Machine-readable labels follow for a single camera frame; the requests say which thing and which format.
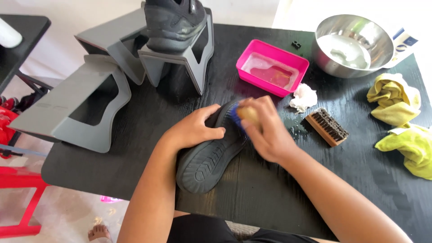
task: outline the blue bristles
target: blue bristles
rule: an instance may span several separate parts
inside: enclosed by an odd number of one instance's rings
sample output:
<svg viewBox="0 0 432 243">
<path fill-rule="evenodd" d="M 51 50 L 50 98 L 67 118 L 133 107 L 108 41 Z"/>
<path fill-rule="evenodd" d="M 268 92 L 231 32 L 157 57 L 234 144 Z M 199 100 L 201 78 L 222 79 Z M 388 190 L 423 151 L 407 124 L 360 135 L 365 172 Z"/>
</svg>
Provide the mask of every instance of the blue bristles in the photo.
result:
<svg viewBox="0 0 432 243">
<path fill-rule="evenodd" d="M 231 117 L 231 119 L 238 125 L 238 127 L 244 132 L 244 133 L 246 133 L 245 132 L 245 130 L 243 129 L 243 127 L 241 126 L 241 119 L 240 119 L 240 117 L 238 117 L 238 115 L 237 115 L 237 107 L 238 107 L 238 102 L 236 102 L 233 106 L 232 106 L 232 109 L 231 109 L 231 111 L 230 111 L 230 113 L 229 113 L 229 116 Z"/>
</svg>

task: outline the scrub brush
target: scrub brush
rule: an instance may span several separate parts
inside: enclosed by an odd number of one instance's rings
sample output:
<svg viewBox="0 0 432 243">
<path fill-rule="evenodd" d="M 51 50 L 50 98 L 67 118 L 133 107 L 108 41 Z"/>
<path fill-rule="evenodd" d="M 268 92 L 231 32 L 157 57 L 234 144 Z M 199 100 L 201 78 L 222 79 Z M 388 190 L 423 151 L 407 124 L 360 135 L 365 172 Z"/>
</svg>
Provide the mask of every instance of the scrub brush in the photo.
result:
<svg viewBox="0 0 432 243">
<path fill-rule="evenodd" d="M 246 119 L 250 121 L 255 127 L 258 128 L 259 131 L 262 132 L 262 126 L 260 120 L 258 118 L 257 111 L 250 106 L 239 107 L 238 102 L 234 104 L 233 108 L 230 111 L 231 119 L 240 127 L 243 131 L 243 127 L 241 126 L 241 120 Z"/>
<path fill-rule="evenodd" d="M 334 147 L 345 141 L 349 133 L 330 116 L 324 107 L 314 110 L 305 118 L 326 142 Z"/>
</svg>

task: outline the gray shoe stand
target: gray shoe stand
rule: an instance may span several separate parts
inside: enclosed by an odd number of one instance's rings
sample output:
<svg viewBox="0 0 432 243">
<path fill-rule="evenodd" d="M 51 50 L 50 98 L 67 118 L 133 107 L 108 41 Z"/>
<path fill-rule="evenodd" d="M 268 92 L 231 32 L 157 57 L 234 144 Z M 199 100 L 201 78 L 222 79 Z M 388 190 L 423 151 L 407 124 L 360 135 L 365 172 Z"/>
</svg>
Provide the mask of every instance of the gray shoe stand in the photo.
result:
<svg viewBox="0 0 432 243">
<path fill-rule="evenodd" d="M 65 141 L 96 152 L 108 152 L 114 116 L 131 97 L 129 84 L 113 58 L 92 54 L 84 56 L 84 61 L 78 70 L 18 116 L 10 127 L 47 141 Z M 88 114 L 97 112 L 87 103 L 94 92 L 99 92 L 95 100 L 100 100 L 104 93 L 115 97 L 101 112 L 100 122 L 89 125 L 76 117 L 85 120 Z"/>
<path fill-rule="evenodd" d="M 75 36 L 89 54 L 113 57 L 122 71 L 136 84 L 144 81 L 144 68 L 137 50 L 139 42 L 147 42 L 141 35 L 146 27 L 146 15 L 141 7 L 126 15 L 85 30 Z"/>
<path fill-rule="evenodd" d="M 159 81 L 163 78 L 162 70 L 164 69 L 165 63 L 183 64 L 186 66 L 189 77 L 191 77 L 197 92 L 200 95 L 203 94 L 207 63 L 214 52 L 213 17 L 210 9 L 206 8 L 206 12 L 207 33 L 204 32 L 204 28 L 184 52 L 174 54 L 160 53 L 150 50 L 147 45 L 144 45 L 141 50 L 138 50 L 147 77 L 154 87 L 157 87 Z M 208 35 L 208 42 L 203 49 L 201 61 L 198 63 L 192 52 L 192 47 L 200 35 Z"/>
</svg>

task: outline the white bottle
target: white bottle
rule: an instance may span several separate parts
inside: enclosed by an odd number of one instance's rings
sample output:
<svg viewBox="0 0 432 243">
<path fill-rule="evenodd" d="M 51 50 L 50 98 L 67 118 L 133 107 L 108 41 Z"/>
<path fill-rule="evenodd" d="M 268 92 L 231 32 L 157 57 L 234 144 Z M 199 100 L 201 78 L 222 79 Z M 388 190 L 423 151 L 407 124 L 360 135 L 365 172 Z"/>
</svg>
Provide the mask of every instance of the white bottle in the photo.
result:
<svg viewBox="0 0 432 243">
<path fill-rule="evenodd" d="M 10 25 L 0 19 L 0 45 L 6 48 L 18 46 L 22 41 L 22 36 Z"/>
<path fill-rule="evenodd" d="M 407 58 L 414 52 L 413 45 L 418 42 L 418 39 L 408 33 L 404 28 L 401 28 L 393 36 L 394 56 L 384 68 L 392 68 Z"/>
</svg>

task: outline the crumpled paper towel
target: crumpled paper towel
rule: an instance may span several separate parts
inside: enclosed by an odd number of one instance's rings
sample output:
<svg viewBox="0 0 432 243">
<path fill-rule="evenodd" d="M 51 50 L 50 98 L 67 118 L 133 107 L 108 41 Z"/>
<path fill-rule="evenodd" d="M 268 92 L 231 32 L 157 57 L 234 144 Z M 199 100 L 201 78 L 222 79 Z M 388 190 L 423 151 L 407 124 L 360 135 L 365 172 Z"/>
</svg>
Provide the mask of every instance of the crumpled paper towel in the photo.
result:
<svg viewBox="0 0 432 243">
<path fill-rule="evenodd" d="M 299 113 L 306 112 L 306 109 L 318 103 L 317 91 L 312 90 L 307 84 L 301 83 L 294 92 L 294 98 L 289 102 L 289 106 L 296 108 Z"/>
</svg>

